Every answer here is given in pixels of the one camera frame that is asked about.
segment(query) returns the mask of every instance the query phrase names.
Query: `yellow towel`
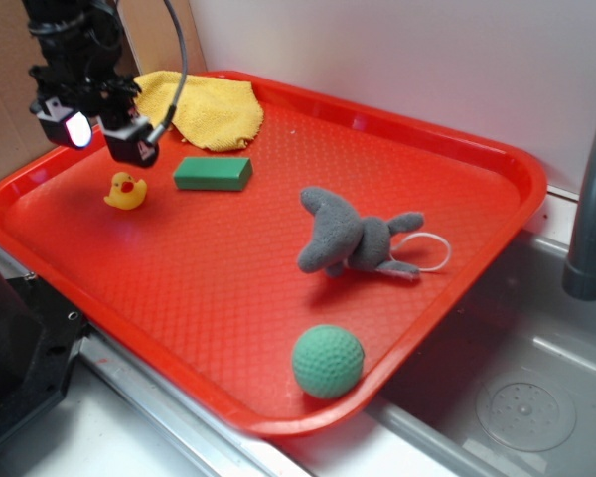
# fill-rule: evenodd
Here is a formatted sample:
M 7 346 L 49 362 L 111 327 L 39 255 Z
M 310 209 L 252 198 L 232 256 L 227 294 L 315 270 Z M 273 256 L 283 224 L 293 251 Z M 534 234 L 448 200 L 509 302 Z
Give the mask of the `yellow towel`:
M 165 116 L 180 77 L 154 72 L 135 78 L 142 89 L 137 109 L 153 126 Z M 258 134 L 262 119 L 250 82 L 188 75 L 172 123 L 195 146 L 222 152 L 244 149 Z

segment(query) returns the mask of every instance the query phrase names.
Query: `plush dolphin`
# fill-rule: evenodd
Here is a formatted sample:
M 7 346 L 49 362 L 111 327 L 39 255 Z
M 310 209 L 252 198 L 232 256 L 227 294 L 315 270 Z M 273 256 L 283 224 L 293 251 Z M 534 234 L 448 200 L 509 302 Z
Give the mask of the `plush dolphin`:
M 300 201 L 315 219 L 311 241 L 298 256 L 298 267 L 305 273 L 324 269 L 336 277 L 346 266 L 411 280 L 419 277 L 418 267 L 392 258 L 390 238 L 419 229 L 424 224 L 421 213 L 400 214 L 389 221 L 361 218 L 345 199 L 319 187 L 304 189 Z

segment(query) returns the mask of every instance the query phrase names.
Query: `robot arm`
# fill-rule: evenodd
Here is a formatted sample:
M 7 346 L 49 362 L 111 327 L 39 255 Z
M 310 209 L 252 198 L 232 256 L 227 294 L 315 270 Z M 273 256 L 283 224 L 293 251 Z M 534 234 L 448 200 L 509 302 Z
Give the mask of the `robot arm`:
M 29 31 L 45 66 L 29 74 L 38 84 L 31 105 L 52 142 L 83 148 L 92 135 L 87 117 L 97 117 L 112 158 L 140 167 L 157 160 L 158 137 L 135 107 L 140 92 L 132 76 L 114 66 L 121 57 L 123 28 L 103 0 L 23 0 Z

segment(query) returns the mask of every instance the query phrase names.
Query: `green textured ball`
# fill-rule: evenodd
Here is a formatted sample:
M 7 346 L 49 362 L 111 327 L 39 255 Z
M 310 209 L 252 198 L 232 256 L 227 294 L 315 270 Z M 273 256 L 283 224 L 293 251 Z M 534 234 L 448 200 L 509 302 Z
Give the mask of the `green textured ball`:
M 360 380 L 365 351 L 352 333 L 318 325 L 302 334 L 292 353 L 294 377 L 302 390 L 320 399 L 339 398 Z

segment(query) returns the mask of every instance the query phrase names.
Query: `plastic tray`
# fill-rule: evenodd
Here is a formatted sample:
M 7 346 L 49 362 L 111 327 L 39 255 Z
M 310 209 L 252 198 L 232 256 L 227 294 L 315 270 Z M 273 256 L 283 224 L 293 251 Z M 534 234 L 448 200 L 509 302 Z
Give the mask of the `plastic tray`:
M 149 169 L 111 160 L 96 134 L 59 148 L 0 183 L 0 244 L 81 307 L 93 324 L 241 429 L 312 432 L 361 409 L 541 204 L 545 176 L 513 147 L 238 73 L 263 106 L 240 153 L 253 176 L 242 192 L 180 191 L 173 172 L 209 155 L 174 131 Z M 148 183 L 134 211 L 103 202 L 127 170 Z M 416 283 L 348 271 L 304 274 L 296 259 L 313 218 L 300 191 L 318 185 L 362 216 L 425 214 L 450 241 L 441 271 Z M 412 240 L 399 257 L 441 261 L 443 245 Z M 291 351 L 317 324 L 362 342 L 362 380 L 335 400 L 306 396 Z

